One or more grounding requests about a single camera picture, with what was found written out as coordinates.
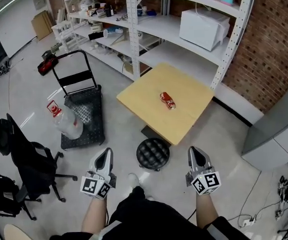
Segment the black round stool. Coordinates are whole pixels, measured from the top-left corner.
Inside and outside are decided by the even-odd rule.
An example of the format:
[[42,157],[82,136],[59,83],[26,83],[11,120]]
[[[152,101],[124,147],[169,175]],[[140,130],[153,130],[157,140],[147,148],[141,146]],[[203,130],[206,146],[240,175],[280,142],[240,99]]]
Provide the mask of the black round stool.
[[148,138],[138,146],[136,156],[140,167],[158,172],[169,160],[169,148],[159,138]]

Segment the white shoe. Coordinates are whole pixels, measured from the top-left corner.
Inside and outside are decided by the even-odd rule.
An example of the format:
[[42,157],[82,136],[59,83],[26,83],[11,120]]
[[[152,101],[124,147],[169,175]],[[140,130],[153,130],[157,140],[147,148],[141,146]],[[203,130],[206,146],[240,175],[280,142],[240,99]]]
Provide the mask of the white shoe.
[[149,201],[155,201],[155,199],[152,196],[147,196],[146,199]]
[[137,177],[136,174],[134,173],[130,173],[128,175],[128,180],[129,180],[129,184],[131,186],[132,189],[136,188],[137,186],[140,186],[139,184],[139,178]]

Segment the ceiling light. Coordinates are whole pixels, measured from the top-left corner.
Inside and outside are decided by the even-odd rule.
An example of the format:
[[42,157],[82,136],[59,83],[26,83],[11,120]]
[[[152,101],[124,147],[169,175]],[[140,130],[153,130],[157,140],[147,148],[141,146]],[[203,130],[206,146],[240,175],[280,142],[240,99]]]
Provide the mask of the ceiling light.
[[12,1],[10,1],[7,5],[5,5],[2,9],[0,9],[0,12],[2,11],[2,10],[4,10],[6,7],[8,7],[12,2],[14,2],[15,0],[12,0]]

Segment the white shelving unit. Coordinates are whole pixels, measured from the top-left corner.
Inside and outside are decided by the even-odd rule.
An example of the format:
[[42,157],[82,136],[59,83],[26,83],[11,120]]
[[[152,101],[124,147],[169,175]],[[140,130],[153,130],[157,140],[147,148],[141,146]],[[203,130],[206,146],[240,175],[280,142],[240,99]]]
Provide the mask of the white shelving unit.
[[[65,5],[69,12],[68,1],[70,0],[65,0]],[[89,17],[86,14],[80,15],[78,12],[69,13],[70,18],[100,21],[128,28],[128,40],[113,45],[112,42],[115,40],[113,37],[100,38],[96,41],[131,57],[133,74],[123,70],[123,62],[116,54],[98,54],[97,51],[89,49],[89,42],[81,44],[80,48],[133,80],[140,77],[140,63],[155,67],[158,63],[167,62],[214,90],[222,81],[238,48],[254,0],[241,0],[240,5],[234,4],[232,6],[223,4],[220,0],[189,0],[236,18],[231,37],[225,38],[223,43],[218,44],[212,51],[181,39],[179,37],[180,18],[165,16],[169,12],[170,0],[162,1],[165,1],[162,3],[163,15],[138,17],[137,0],[126,0],[128,21],[118,21],[117,19],[121,18],[121,15],[98,18],[96,16]],[[143,39],[139,39],[139,32],[144,33]],[[90,34],[90,28],[88,26],[76,28],[74,29],[74,34],[87,38]],[[161,44],[140,56],[140,51],[143,50],[142,46],[147,47],[156,43],[159,39],[162,40]]]

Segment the wooden table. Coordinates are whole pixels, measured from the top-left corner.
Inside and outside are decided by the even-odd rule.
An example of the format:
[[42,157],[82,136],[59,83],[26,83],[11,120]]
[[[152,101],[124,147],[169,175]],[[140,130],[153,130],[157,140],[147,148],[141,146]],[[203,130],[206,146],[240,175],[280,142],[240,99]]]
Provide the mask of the wooden table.
[[[176,108],[169,110],[160,94],[167,92]],[[160,63],[123,90],[117,99],[153,131],[177,145],[205,110],[214,92],[166,63]]]
[[22,230],[18,227],[7,224],[4,227],[4,239],[5,240],[31,240]]

